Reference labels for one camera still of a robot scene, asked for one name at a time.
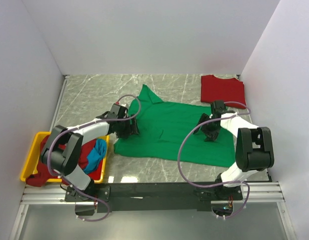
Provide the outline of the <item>green t shirt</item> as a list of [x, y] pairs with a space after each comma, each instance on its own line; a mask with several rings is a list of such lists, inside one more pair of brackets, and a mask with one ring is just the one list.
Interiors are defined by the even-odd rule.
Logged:
[[175, 161], [181, 152], [183, 162], [226, 168], [235, 162], [233, 135], [225, 129], [214, 142], [205, 141], [205, 134], [199, 131], [180, 147], [201, 115], [211, 113], [209, 106], [163, 101], [144, 84], [128, 112], [137, 114], [139, 135], [118, 139], [114, 144], [117, 155]]

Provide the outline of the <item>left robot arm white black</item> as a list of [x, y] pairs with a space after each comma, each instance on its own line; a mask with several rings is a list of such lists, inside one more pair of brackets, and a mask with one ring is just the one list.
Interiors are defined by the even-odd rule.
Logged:
[[96, 194], [94, 180], [79, 166], [82, 146], [98, 137], [115, 133], [118, 138], [139, 134], [136, 115], [122, 116], [105, 112], [90, 122], [53, 128], [40, 153], [40, 161], [53, 173], [73, 185], [81, 200], [89, 201]]

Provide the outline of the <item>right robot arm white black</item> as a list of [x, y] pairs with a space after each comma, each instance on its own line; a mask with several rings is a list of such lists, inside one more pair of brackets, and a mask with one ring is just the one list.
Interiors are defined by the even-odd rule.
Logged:
[[235, 162], [221, 173], [214, 187], [214, 195], [226, 199], [234, 187], [251, 175], [274, 165], [272, 133], [268, 127], [260, 127], [244, 120], [238, 113], [203, 113], [197, 123], [206, 136], [206, 142], [214, 142], [220, 130], [225, 129], [236, 137]]

